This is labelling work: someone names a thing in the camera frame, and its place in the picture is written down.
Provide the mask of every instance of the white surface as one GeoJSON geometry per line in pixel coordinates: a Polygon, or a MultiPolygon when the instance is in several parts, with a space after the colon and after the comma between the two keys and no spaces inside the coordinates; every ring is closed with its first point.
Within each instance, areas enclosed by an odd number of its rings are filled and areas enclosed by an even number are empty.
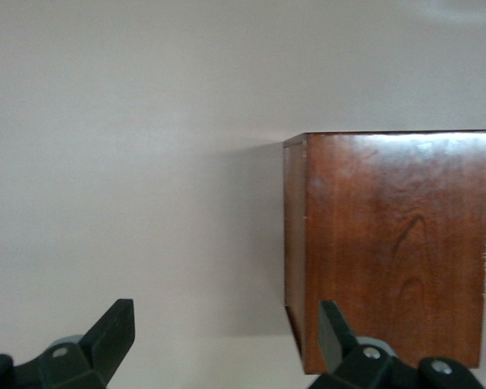
{"type": "Polygon", "coordinates": [[[111,389],[306,387],[279,143],[486,128],[477,4],[0,0],[0,352],[132,297],[111,389]]]}

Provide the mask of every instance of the black mechanical part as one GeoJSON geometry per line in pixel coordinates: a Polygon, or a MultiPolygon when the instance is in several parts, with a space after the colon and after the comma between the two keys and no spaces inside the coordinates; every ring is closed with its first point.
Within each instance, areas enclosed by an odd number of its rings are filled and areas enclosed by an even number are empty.
{"type": "Polygon", "coordinates": [[[414,369],[376,344],[360,344],[334,301],[319,305],[318,340],[328,373],[309,389],[484,389],[452,359],[425,358],[414,369]]]}
{"type": "Polygon", "coordinates": [[[105,389],[134,337],[133,301],[117,300],[77,344],[54,345],[16,367],[0,354],[0,389],[105,389]]]}

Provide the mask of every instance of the wooden box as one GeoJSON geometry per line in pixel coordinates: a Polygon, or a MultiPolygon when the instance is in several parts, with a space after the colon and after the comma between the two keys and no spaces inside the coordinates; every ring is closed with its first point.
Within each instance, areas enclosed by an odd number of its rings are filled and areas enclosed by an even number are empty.
{"type": "Polygon", "coordinates": [[[486,130],[309,133],[286,141],[285,305],[307,374],[318,302],[402,361],[480,362],[486,130]]]}

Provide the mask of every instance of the silver bolt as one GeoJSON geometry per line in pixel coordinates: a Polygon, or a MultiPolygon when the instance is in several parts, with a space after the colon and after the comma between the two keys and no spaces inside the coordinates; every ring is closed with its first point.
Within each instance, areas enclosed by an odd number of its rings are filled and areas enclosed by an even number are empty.
{"type": "Polygon", "coordinates": [[[452,374],[452,368],[448,365],[448,363],[439,361],[438,359],[434,359],[431,363],[432,368],[442,374],[452,374]]]}
{"type": "Polygon", "coordinates": [[[382,356],[378,350],[376,350],[374,347],[366,347],[364,348],[364,355],[367,358],[371,359],[380,359],[382,356]]]}
{"type": "Polygon", "coordinates": [[[52,358],[58,358],[58,357],[63,357],[68,353],[68,348],[66,347],[60,347],[52,353],[52,358]]]}

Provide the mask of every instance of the screw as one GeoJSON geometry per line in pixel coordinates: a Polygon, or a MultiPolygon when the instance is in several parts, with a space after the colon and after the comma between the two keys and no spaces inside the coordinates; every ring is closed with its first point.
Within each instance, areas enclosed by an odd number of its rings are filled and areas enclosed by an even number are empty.
{"type": "Polygon", "coordinates": [[[432,368],[442,374],[452,374],[452,368],[448,365],[448,363],[439,361],[438,359],[434,359],[431,363],[432,368]]]}
{"type": "Polygon", "coordinates": [[[364,348],[364,354],[367,358],[371,359],[380,359],[382,356],[378,350],[376,350],[374,347],[366,347],[364,348]]]}
{"type": "Polygon", "coordinates": [[[68,353],[68,348],[66,347],[60,347],[58,349],[56,349],[53,353],[52,353],[52,358],[58,358],[58,357],[63,357],[64,355],[66,355],[68,353]]]}

